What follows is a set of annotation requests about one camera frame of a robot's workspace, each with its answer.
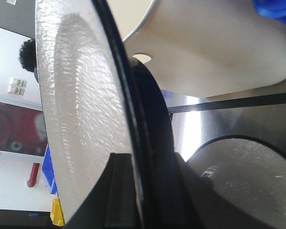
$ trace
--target person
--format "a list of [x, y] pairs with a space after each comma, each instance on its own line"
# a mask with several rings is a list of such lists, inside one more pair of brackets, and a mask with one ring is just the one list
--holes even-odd
[[19, 61], [23, 69], [34, 73], [35, 79], [38, 82], [35, 39], [27, 40], [22, 44], [19, 50]]

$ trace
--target yellow object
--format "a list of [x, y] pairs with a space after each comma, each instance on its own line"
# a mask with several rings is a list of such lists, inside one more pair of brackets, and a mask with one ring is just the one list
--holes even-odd
[[62, 211], [61, 211], [61, 204], [58, 199], [52, 200], [52, 207], [51, 207], [51, 213], [50, 218], [54, 225], [56, 226], [64, 226], [65, 222], [62, 217]]

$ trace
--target hole in container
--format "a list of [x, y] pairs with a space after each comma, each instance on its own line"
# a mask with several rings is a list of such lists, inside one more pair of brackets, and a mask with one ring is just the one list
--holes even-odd
[[138, 59], [142, 63], [148, 63], [153, 59], [151, 55], [146, 53], [136, 53], [135, 55], [133, 55], [133, 57]]

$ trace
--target white plastic container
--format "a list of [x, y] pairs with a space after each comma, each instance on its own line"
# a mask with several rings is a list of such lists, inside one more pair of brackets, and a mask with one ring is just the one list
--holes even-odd
[[203, 98], [286, 78], [286, 25], [251, 0], [154, 0], [147, 13], [124, 44], [129, 56], [152, 56], [163, 89]]

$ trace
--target light switch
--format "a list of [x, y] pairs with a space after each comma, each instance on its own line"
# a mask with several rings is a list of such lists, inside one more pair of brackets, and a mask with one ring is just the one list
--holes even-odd
[[22, 79], [17, 79], [17, 78], [11, 78], [10, 84], [18, 86], [18, 87], [26, 87], [27, 86], [27, 81], [22, 80]]
[[24, 94], [24, 89], [20, 88], [20, 87], [17, 87], [17, 86], [14, 86], [14, 85], [11, 85], [8, 92], [12, 93], [12, 94], [23, 95]]

